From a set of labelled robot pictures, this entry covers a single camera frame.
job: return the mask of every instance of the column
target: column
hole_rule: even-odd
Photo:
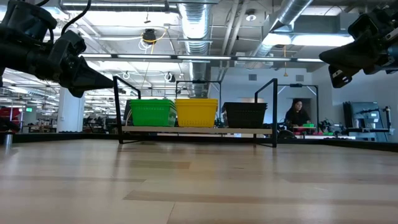
[[[60,131],[77,131],[83,129],[83,112],[85,109],[85,96],[77,98],[70,94],[66,88],[60,90],[58,104],[57,133]]]

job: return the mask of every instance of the woman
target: woman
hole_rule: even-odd
[[[303,102],[300,99],[293,99],[292,107],[287,111],[285,122],[288,126],[303,126],[310,123],[310,117],[303,108]]]

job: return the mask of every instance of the wooden shelf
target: wooden shelf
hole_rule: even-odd
[[[200,133],[200,134],[272,134],[271,129],[247,128],[175,128],[175,127],[135,127],[123,126],[123,131],[157,132],[157,133]]]

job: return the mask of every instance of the ceiling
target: ceiling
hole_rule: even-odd
[[[133,2],[128,0],[117,0],[113,2]],[[243,19],[241,28],[238,32],[238,40],[234,43],[233,53],[248,52],[254,50],[262,41],[262,26],[266,15],[272,14],[279,9],[281,0],[273,1],[257,1],[251,0],[248,9],[255,9],[256,20],[247,21]],[[233,0],[221,0],[219,4],[215,4],[212,9],[211,18],[211,37],[210,47],[211,55],[219,55],[223,46],[224,35],[227,31],[226,24],[230,17],[230,10]],[[335,16],[342,10],[360,11],[364,6],[374,7],[380,4],[380,1],[314,1],[311,6],[306,8],[302,15],[318,15],[318,16]],[[62,12],[54,14],[58,20],[58,27],[54,30],[55,38],[60,36],[61,28],[75,17],[76,11]],[[4,16],[4,12],[0,12],[0,20]],[[139,43],[141,34],[145,29],[155,29],[157,37],[163,36],[156,42],[153,47],[147,50],[141,50]],[[181,20],[178,14],[163,12],[117,12],[115,11],[88,11],[87,14],[77,21],[71,30],[79,32],[85,39],[88,46],[85,53],[92,54],[185,54],[184,42],[178,41],[183,39],[181,28]],[[302,57],[302,58],[318,58],[318,54],[331,47],[311,47],[300,45],[287,45],[285,48],[274,47],[271,53],[275,57]],[[143,95],[146,96],[173,96],[175,91],[172,89],[175,84],[165,81],[164,75],[169,72],[174,74],[177,80],[189,80],[189,63],[159,63],[159,62],[88,62],[88,65],[95,70],[106,75],[108,78],[112,76],[120,76],[134,86],[149,87],[154,90],[144,90]],[[275,62],[272,68],[279,69],[282,67],[289,68],[306,68],[308,72],[316,70],[323,64],[314,63],[287,63]],[[23,96],[25,99],[29,97],[46,111],[57,110],[57,98],[59,98],[60,87],[56,83],[42,81],[36,77],[21,72],[7,69],[4,76],[5,83],[15,85],[32,85],[31,87],[21,87],[26,90],[10,91],[9,88],[3,88],[2,98],[11,96]],[[135,95],[134,92],[122,93],[121,95]],[[182,91],[182,96],[187,96],[188,91]],[[86,92],[86,111],[102,111],[101,106],[92,106],[91,100],[103,102],[103,108],[107,109],[107,113],[114,114],[113,90],[96,90]],[[11,100],[2,100],[1,104],[10,105]],[[51,110],[46,109],[45,105],[51,105]]]

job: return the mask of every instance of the ceiling duct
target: ceiling duct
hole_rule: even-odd
[[[280,29],[283,26],[289,26],[294,23],[312,1],[313,0],[284,0],[280,9],[276,12],[277,17],[275,18],[275,21],[266,33],[268,34],[273,30]],[[265,57],[271,51],[273,45],[263,44],[264,40],[258,45],[257,49],[251,53],[252,57]],[[258,62],[249,62],[245,64],[245,67],[254,68],[257,63]]]
[[[61,10],[64,11],[82,11],[87,5],[87,1],[79,0],[59,0]],[[151,2],[93,2],[90,7],[91,11],[120,11],[120,12],[171,12],[178,13],[177,5],[170,4],[167,1],[164,3]]]
[[[182,30],[185,39],[207,39],[210,34],[210,9],[211,4],[186,3],[178,4],[182,16]],[[207,55],[209,52],[209,42],[185,42],[185,49],[189,55]],[[191,80],[209,80],[210,74],[206,72],[207,63],[190,62]],[[204,92],[208,85],[193,85],[195,98],[207,96]]]

